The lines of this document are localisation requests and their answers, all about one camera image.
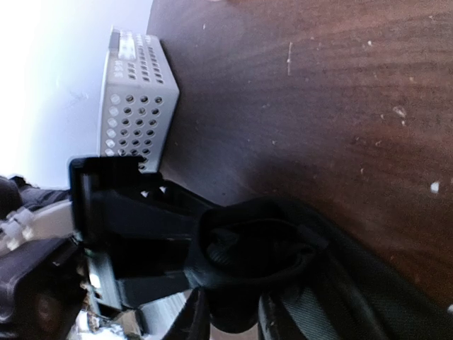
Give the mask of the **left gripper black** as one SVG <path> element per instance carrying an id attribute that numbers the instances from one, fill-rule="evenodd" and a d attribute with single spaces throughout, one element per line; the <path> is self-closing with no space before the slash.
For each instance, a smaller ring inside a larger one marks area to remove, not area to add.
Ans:
<path id="1" fill-rule="evenodd" d="M 143 173 L 141 156 L 88 157 L 69 164 L 75 228 L 101 281 L 102 303 L 138 308 L 190 288 L 184 272 L 163 274 L 164 239 L 193 237 L 216 204 L 159 173 Z"/>

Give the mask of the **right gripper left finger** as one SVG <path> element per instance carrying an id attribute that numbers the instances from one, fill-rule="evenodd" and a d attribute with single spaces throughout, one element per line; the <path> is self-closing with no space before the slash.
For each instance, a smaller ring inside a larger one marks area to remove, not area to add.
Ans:
<path id="1" fill-rule="evenodd" d="M 209 340 L 210 310 L 205 290 L 194 289 L 163 340 Z"/>

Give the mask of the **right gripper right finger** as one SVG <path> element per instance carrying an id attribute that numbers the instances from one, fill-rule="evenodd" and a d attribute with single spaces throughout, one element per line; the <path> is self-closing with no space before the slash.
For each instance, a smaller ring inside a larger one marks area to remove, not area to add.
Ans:
<path id="1" fill-rule="evenodd" d="M 299 327 L 281 301 L 272 295 L 262 295 L 258 303 L 260 339 L 302 340 Z"/>

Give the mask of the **black necktie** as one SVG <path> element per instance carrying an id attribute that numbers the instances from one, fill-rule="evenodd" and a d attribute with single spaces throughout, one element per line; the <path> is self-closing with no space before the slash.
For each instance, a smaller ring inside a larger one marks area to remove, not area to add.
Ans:
<path id="1" fill-rule="evenodd" d="M 186 261 L 210 327 L 258 328 L 272 295 L 304 339 L 451 339 L 452 316 L 308 205 L 261 198 L 204 212 Z"/>

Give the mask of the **white perforated plastic basket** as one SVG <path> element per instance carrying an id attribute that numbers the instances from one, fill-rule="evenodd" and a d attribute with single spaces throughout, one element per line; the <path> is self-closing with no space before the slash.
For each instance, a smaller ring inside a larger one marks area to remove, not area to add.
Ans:
<path id="1" fill-rule="evenodd" d="M 98 153 L 141 156 L 140 171 L 158 171 L 179 96 L 160 40 L 113 28 L 101 87 Z"/>

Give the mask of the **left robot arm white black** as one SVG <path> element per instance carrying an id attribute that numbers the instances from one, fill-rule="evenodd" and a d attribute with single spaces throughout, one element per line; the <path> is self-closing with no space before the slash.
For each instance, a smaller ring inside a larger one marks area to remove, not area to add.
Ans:
<path id="1" fill-rule="evenodd" d="M 191 288 L 185 261 L 196 217 L 210 203 L 160 173 L 139 170 L 139 157 L 75 159 L 68 191 L 44 190 L 21 177 L 1 180 L 1 217 L 36 215 L 54 203 L 69 206 L 69 230 L 28 241 L 1 257 L 1 317 L 37 312 L 49 302 L 57 313 L 84 303 L 81 267 L 106 269 L 118 297 L 113 309 L 140 307 Z"/>

